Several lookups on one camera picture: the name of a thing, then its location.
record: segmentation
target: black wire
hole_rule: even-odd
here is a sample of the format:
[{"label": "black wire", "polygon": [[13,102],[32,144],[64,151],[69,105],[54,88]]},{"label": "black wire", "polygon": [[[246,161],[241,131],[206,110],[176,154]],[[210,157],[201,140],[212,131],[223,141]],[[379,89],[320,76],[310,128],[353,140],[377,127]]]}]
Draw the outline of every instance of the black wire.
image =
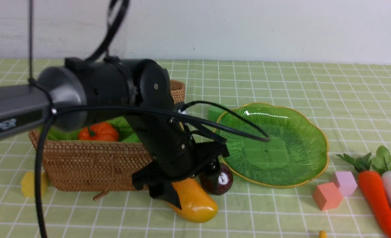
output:
[{"label": "black wire", "polygon": [[197,128],[203,137],[212,139],[212,140],[217,141],[221,144],[226,144],[226,139],[224,137],[221,137],[220,135],[214,133],[213,131],[209,130],[205,126],[203,126],[201,124],[196,124],[196,123],[191,123],[191,126]]},{"label": "black wire", "polygon": [[230,110],[230,109],[228,109],[228,108],[226,108],[226,107],[221,106],[220,104],[217,104],[217,103],[214,103],[214,102],[211,102],[211,101],[190,101],[190,102],[184,104],[184,105],[180,108],[180,110],[181,110],[181,111],[184,111],[184,110],[186,110],[187,108],[192,107],[192,106],[194,106],[194,105],[196,105],[196,104],[209,104],[209,105],[212,105],[212,106],[214,106],[214,107],[218,107],[218,108],[220,108],[221,110],[224,110],[224,111],[226,111],[227,113],[230,113],[232,116],[235,116],[236,118],[238,118],[238,119],[242,120],[243,122],[249,124],[250,126],[252,126],[252,127],[255,128],[256,130],[258,130],[260,133],[262,133],[265,137],[268,138],[267,141],[265,141],[265,140],[262,140],[262,141],[265,141],[265,142],[269,142],[269,141],[270,141],[268,134],[266,134],[266,132],[264,132],[258,125],[254,124],[253,122],[250,122],[249,120],[247,120],[247,119],[243,118],[242,116],[236,114],[236,113],[233,112],[232,110]]},{"label": "black wire", "polygon": [[[109,4],[109,7],[108,7],[108,14],[107,14],[107,21],[106,21],[107,22],[108,31],[109,31],[109,29],[112,26],[112,24],[109,22],[109,20],[110,20],[110,17],[112,16],[112,11],[115,8],[116,2],[117,2],[117,0],[110,0],[110,4]],[[106,47],[105,52],[106,52],[105,57],[109,57],[109,47]]]},{"label": "black wire", "polygon": [[254,140],[260,140],[264,142],[269,141],[268,135],[259,128],[258,131],[265,136],[265,138],[257,137],[252,134],[248,134],[242,131],[237,131],[232,128],[228,128],[225,126],[222,126],[220,124],[217,124],[215,122],[208,121],[206,119],[194,117],[194,116],[188,116],[185,114],[173,112],[173,111],[165,111],[165,110],[157,110],[157,109],[151,109],[151,108],[144,108],[144,107],[135,107],[135,106],[99,106],[99,107],[91,107],[91,106],[75,106],[75,107],[67,107],[62,110],[59,110],[56,114],[51,114],[49,118],[47,119],[43,130],[40,134],[40,138],[38,139],[38,145],[37,145],[37,151],[35,156],[35,178],[34,178],[34,186],[35,186],[35,206],[37,209],[37,219],[38,219],[38,226],[40,228],[40,234],[41,238],[47,238],[47,232],[46,232],[46,226],[44,222],[44,214],[43,214],[43,205],[41,201],[41,169],[42,169],[42,161],[43,161],[43,151],[44,151],[44,142],[46,140],[46,137],[49,133],[50,127],[55,122],[55,118],[66,113],[72,113],[76,111],[89,111],[89,110],[124,110],[128,113],[141,113],[141,114],[149,114],[149,115],[164,115],[164,116],[171,116],[177,119],[181,119],[182,122],[187,123],[194,123],[196,125],[209,125],[213,128],[217,128],[223,131],[227,131],[232,134],[240,135],[243,137],[251,138]]},{"label": "black wire", "polygon": [[[110,1],[108,11],[113,10],[116,2],[117,0]],[[113,38],[115,38],[115,35],[119,30],[123,19],[126,16],[128,6],[129,6],[129,0],[122,0],[119,10],[117,11],[116,18],[113,21],[113,23],[110,25],[110,27],[108,27],[108,32],[106,33],[104,40],[100,43],[99,47],[94,51],[94,53],[91,56],[89,56],[87,59],[85,59],[85,61],[94,62],[97,59],[99,59],[103,53],[106,52],[106,50],[109,48],[109,45],[112,43]]]},{"label": "black wire", "polygon": [[32,78],[32,45],[33,45],[33,26],[34,26],[34,2],[32,0],[29,0],[29,19],[28,19],[28,60],[29,60],[29,78]]},{"label": "black wire", "polygon": [[40,138],[38,139],[37,151],[35,156],[35,167],[34,167],[34,190],[35,190],[35,208],[37,209],[37,220],[38,227],[40,228],[41,238],[47,238],[46,224],[44,222],[44,212],[43,212],[43,204],[41,201],[41,169],[43,163],[43,150],[44,150],[44,142],[46,140],[47,135],[49,134],[50,127],[55,122],[55,115],[51,115],[46,124],[43,127],[43,131],[40,134]]},{"label": "black wire", "polygon": [[38,82],[35,80],[35,78],[32,78],[30,77],[28,79],[28,83],[30,86],[34,86],[36,87],[37,89],[40,89],[40,91],[42,91],[45,95],[46,95],[46,98],[47,100],[49,101],[49,105],[50,105],[50,108],[52,109],[52,113],[53,113],[53,110],[55,110],[55,104],[52,100],[52,96],[50,95],[49,91],[46,90],[43,86],[41,86],[40,84],[38,84]]},{"label": "black wire", "polygon": [[94,106],[94,107],[93,106],[74,106],[74,107],[68,107],[68,108],[64,108],[62,110],[59,110],[57,115],[59,116],[64,113],[76,112],[76,111],[81,111],[81,110],[123,110],[123,111],[132,112],[132,113],[142,113],[142,114],[149,114],[149,115],[153,115],[153,116],[164,115],[164,116],[170,116],[170,117],[173,117],[176,119],[180,119],[179,121],[181,121],[181,122],[186,122],[189,124],[194,123],[194,124],[207,125],[207,126],[210,126],[213,128],[220,129],[222,131],[226,131],[231,134],[235,134],[235,135],[246,137],[246,138],[253,139],[253,140],[258,140],[258,141],[262,141],[262,142],[269,142],[270,141],[268,134],[254,124],[253,124],[254,125],[253,127],[257,131],[259,131],[264,137],[258,137],[253,134],[249,134],[247,132],[238,131],[233,128],[229,128],[229,127],[226,127],[226,126],[220,125],[218,123],[211,122],[209,120],[202,119],[199,117],[194,117],[194,116],[189,116],[189,115],[185,115],[185,114],[181,114],[181,113],[177,113],[177,112],[173,112],[173,111],[159,110],[159,109],[154,109],[154,108],[144,108],[144,107],[135,107],[135,106]]}]

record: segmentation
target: toy pumpkin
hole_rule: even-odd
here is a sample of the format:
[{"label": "toy pumpkin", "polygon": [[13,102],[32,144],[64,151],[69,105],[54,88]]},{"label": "toy pumpkin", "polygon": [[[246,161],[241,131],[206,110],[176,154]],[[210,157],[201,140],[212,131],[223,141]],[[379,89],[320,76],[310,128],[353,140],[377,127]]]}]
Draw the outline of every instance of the toy pumpkin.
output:
[{"label": "toy pumpkin", "polygon": [[118,141],[119,133],[108,122],[101,122],[83,128],[78,134],[78,140]]}]

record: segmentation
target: green plate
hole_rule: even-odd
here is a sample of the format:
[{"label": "green plate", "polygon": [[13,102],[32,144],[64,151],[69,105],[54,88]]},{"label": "green plate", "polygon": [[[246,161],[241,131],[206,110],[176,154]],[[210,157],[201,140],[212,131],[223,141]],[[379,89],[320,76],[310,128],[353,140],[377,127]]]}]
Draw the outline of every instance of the green plate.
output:
[{"label": "green plate", "polygon": [[[271,138],[270,142],[260,142],[215,131],[227,139],[230,156],[223,161],[236,175],[257,184],[288,188],[305,184],[327,169],[327,138],[302,114],[265,103],[251,103],[233,111],[258,125]],[[218,123],[262,136],[227,112]]]}]

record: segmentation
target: woven basket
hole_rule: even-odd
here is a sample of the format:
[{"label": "woven basket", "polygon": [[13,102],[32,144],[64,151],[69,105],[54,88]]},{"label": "woven basket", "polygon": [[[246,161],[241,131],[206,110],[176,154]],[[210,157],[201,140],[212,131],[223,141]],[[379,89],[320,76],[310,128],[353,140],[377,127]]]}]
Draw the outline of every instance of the woven basket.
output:
[{"label": "woven basket", "polygon": [[[184,101],[185,84],[171,80],[170,92],[175,103]],[[29,138],[36,149],[40,133],[32,130]],[[97,191],[100,196],[108,191],[135,191],[132,173],[151,160],[142,143],[46,140],[43,151],[43,167],[54,187]]]}]

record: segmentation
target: pink cube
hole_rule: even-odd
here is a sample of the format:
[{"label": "pink cube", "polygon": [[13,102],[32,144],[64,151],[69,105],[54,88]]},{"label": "pink cube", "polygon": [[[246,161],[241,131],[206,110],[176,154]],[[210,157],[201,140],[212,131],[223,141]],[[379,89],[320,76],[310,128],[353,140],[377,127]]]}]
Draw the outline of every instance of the pink cube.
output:
[{"label": "pink cube", "polygon": [[330,181],[335,183],[342,196],[351,196],[357,188],[356,180],[350,171],[337,171]]},{"label": "pink cube", "polygon": [[337,208],[343,199],[342,194],[333,182],[327,182],[317,186],[313,193],[313,199],[321,211]]}]

